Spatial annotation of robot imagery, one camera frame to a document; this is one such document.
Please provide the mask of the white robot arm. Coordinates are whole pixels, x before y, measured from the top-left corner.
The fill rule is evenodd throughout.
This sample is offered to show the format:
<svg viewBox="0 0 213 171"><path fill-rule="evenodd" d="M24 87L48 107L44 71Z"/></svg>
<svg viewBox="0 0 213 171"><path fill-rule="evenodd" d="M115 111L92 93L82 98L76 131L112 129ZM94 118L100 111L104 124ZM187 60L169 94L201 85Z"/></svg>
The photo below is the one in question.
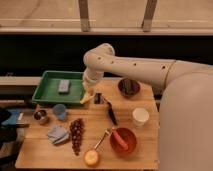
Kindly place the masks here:
<svg viewBox="0 0 213 171"><path fill-rule="evenodd" d="M158 171L213 171L213 65L117 57L108 43L87 51L83 61L88 85L109 72L163 91Z"/></svg>

